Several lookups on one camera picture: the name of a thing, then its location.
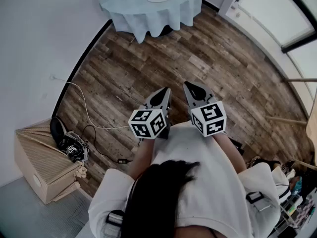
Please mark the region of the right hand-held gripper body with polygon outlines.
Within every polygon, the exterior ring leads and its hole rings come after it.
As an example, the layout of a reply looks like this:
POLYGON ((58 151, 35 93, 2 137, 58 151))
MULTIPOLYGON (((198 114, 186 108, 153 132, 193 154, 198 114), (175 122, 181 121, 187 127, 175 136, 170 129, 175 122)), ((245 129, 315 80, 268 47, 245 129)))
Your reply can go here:
POLYGON ((211 89, 197 82, 185 81, 183 89, 192 124, 204 136, 224 132, 227 116, 222 101, 218 101, 211 89))

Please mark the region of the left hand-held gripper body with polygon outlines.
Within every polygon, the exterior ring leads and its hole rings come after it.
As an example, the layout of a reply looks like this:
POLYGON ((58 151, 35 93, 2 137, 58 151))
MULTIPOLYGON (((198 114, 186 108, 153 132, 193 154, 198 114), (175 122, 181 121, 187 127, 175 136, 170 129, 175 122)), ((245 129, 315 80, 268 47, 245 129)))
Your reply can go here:
POLYGON ((168 112, 171 108, 171 89, 160 88, 133 111, 128 124, 140 139, 168 139, 171 122, 168 112))

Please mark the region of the person's left forearm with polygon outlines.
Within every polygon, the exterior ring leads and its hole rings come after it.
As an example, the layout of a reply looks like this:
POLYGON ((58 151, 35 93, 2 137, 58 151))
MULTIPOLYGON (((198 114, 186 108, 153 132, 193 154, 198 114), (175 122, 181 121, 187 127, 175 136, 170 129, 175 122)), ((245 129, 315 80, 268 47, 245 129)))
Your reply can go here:
POLYGON ((128 175, 133 180, 136 180, 151 165, 154 144, 154 139, 144 139, 141 141, 135 157, 129 166, 128 175))

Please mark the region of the person's right forearm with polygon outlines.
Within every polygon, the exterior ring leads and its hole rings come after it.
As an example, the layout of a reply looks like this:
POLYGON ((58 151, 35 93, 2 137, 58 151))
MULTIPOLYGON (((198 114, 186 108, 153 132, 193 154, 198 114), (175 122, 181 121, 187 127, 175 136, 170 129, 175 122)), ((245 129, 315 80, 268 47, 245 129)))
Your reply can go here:
POLYGON ((213 138, 229 158, 236 173, 239 174, 247 169, 244 159, 226 134, 214 134, 213 138))

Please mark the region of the person's white shirt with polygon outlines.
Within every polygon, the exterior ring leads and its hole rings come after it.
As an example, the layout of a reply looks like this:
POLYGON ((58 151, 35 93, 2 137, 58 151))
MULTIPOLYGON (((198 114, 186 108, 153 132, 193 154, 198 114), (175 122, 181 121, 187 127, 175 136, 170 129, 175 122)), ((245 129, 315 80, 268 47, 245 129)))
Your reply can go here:
POLYGON ((267 238, 289 182, 278 161, 236 173, 213 136, 183 122, 154 139, 151 165, 133 180, 108 169, 89 207, 95 238, 267 238))

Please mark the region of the black phone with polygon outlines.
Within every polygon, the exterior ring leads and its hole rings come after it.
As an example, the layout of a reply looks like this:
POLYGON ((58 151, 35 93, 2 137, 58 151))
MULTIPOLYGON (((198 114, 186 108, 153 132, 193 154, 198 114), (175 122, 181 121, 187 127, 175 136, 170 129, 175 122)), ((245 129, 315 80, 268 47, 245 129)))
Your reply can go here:
POLYGON ((232 139, 232 138, 229 138, 230 141, 233 143, 233 145, 236 147, 236 149, 239 151, 239 153, 241 154, 241 156, 243 155, 244 153, 244 150, 242 149, 242 143, 232 139))

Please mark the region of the wooden easel legs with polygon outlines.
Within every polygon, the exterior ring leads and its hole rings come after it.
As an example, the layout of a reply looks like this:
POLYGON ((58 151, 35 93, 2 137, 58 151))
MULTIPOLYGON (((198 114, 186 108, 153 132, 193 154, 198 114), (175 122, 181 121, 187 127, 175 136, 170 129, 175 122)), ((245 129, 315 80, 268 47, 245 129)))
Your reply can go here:
MULTIPOLYGON (((306 128, 307 126, 307 122, 308 121, 299 121, 299 120, 292 120, 292 119, 283 119, 283 118, 279 118, 279 117, 270 117, 270 116, 266 116, 266 119, 268 120, 272 120, 272 121, 277 121, 277 122, 282 122, 282 123, 286 123, 286 124, 295 124, 295 125, 300 125, 300 126, 304 126, 306 128)), ((314 149, 314 157, 313 157, 313 165, 312 164, 308 164, 305 163, 303 161, 299 161, 299 160, 294 160, 296 163, 303 165, 307 168, 310 168, 314 171, 317 171, 317 149, 314 149)))

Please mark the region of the black headphones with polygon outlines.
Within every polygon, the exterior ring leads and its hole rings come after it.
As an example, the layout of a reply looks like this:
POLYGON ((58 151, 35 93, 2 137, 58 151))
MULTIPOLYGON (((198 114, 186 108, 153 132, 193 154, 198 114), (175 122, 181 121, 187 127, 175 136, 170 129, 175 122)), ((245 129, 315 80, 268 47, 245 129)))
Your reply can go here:
POLYGON ((64 126, 63 121, 59 117, 53 117, 50 122, 50 131, 51 135, 56 143, 58 149, 63 142, 63 138, 67 133, 66 127, 64 126))

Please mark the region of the wooden painting board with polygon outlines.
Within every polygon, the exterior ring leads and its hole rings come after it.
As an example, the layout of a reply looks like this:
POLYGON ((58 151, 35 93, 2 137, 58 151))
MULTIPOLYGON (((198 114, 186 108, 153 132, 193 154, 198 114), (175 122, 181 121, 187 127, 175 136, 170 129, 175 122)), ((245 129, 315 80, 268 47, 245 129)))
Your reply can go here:
POLYGON ((317 149, 317 91, 313 103, 313 107, 307 122, 306 133, 313 144, 314 149, 317 149))

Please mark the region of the round table, light blue cloth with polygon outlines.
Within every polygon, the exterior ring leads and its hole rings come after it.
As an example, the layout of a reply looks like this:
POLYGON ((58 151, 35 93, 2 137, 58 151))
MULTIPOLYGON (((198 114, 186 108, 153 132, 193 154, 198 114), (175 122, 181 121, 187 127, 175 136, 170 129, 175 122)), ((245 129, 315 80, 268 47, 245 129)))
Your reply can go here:
POLYGON ((141 43, 146 33, 158 37, 165 26, 173 30, 180 30, 181 24, 192 26, 202 0, 99 0, 99 4, 116 31, 132 33, 141 43))

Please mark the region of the white window frame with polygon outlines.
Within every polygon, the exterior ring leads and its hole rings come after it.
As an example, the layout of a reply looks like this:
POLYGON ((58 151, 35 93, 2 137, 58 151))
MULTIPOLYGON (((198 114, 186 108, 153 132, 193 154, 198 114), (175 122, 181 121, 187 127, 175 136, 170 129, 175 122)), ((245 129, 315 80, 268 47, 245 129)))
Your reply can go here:
POLYGON ((317 93, 317 0, 224 0, 219 14, 265 53, 310 115, 317 93))

